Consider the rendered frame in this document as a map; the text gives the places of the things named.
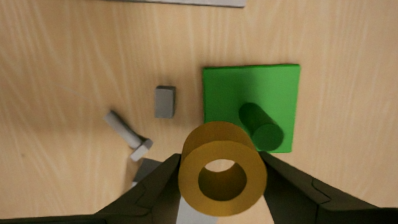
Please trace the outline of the brown round nut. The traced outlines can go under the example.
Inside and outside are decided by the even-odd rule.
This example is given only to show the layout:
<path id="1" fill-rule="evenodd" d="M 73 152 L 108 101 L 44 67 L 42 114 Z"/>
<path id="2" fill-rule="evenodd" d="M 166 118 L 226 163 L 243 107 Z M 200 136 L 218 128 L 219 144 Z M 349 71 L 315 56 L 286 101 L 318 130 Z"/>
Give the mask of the brown round nut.
<path id="1" fill-rule="evenodd" d="M 235 163 L 221 172 L 204 167 L 219 159 Z M 265 164 L 241 127 L 212 121 L 195 128 L 186 138 L 178 185 L 184 200 L 196 211 L 214 217 L 238 215 L 258 202 L 266 182 Z"/>

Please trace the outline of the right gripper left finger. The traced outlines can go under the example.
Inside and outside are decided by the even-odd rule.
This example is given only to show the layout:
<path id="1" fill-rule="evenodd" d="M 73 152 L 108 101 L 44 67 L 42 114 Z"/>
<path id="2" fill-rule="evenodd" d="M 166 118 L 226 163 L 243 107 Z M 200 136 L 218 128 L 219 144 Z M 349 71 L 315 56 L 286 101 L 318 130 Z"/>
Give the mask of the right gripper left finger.
<path id="1" fill-rule="evenodd" d="M 94 214 L 0 219 L 0 224 L 176 224 L 181 153 L 174 153 L 126 193 Z"/>

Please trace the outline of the green square plate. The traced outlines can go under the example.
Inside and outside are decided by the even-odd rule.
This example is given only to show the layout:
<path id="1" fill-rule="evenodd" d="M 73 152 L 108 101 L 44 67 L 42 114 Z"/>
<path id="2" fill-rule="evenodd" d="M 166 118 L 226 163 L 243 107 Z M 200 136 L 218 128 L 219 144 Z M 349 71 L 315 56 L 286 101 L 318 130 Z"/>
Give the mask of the green square plate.
<path id="1" fill-rule="evenodd" d="M 241 127 L 257 151 L 290 153 L 298 64 L 201 69 L 202 120 Z"/>

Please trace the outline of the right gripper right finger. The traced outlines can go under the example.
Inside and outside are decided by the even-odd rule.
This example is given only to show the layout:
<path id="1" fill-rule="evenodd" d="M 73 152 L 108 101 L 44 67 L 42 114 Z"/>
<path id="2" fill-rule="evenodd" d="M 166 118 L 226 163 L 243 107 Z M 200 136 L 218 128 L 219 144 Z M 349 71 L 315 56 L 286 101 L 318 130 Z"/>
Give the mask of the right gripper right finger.
<path id="1" fill-rule="evenodd" d="M 380 208 L 257 152 L 267 172 L 263 197 L 274 224 L 398 224 L 398 207 Z"/>

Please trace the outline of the grey flat bar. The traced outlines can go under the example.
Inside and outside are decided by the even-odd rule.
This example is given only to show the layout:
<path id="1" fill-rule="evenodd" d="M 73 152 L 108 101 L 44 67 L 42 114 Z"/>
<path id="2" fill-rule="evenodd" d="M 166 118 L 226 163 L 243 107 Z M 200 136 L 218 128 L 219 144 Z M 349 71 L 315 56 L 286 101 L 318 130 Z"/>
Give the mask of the grey flat bar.
<path id="1" fill-rule="evenodd" d="M 242 9 L 245 0 L 104 0 L 149 4 Z"/>

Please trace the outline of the grey bolt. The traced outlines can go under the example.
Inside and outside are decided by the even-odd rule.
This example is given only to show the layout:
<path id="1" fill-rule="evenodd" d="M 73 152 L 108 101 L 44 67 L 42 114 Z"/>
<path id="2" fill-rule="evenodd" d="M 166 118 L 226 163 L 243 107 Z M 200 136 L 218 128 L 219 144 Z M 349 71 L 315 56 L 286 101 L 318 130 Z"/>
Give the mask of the grey bolt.
<path id="1" fill-rule="evenodd" d="M 133 162 L 152 145 L 149 139 L 141 142 L 111 111 L 102 119 L 133 149 L 132 153 L 128 156 Z"/>

